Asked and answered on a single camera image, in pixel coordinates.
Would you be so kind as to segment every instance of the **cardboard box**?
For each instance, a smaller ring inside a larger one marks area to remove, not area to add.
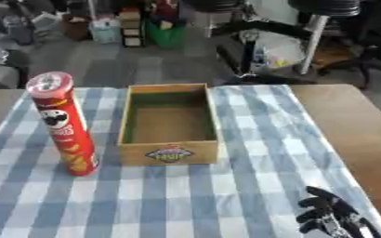
[[[129,87],[118,140],[122,165],[215,163],[210,105],[206,84]]]

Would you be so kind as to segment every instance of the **table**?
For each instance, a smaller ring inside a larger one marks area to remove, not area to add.
[[[381,113],[352,86],[292,89],[381,212]],[[19,93],[0,90],[0,118],[13,102],[1,98]]]

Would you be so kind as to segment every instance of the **chair base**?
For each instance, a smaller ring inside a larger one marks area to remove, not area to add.
[[[318,74],[324,76],[332,70],[345,70],[350,68],[358,68],[363,77],[363,84],[360,89],[368,89],[371,83],[370,69],[381,71],[381,64],[374,63],[374,50],[366,49],[364,52],[355,59],[346,59],[338,62],[331,63],[318,70]]]

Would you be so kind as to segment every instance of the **blue checkered tablecloth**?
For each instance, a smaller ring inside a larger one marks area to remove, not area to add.
[[[332,191],[381,231],[381,217],[288,86],[210,89],[214,165],[120,166],[125,89],[79,88],[102,159],[72,177],[23,95],[0,125],[0,237],[304,237],[306,185]]]

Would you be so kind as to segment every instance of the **red can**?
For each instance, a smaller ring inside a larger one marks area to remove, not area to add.
[[[72,77],[63,72],[43,73],[31,79],[26,88],[70,173],[83,176],[94,171],[99,160],[84,114],[73,96]]]

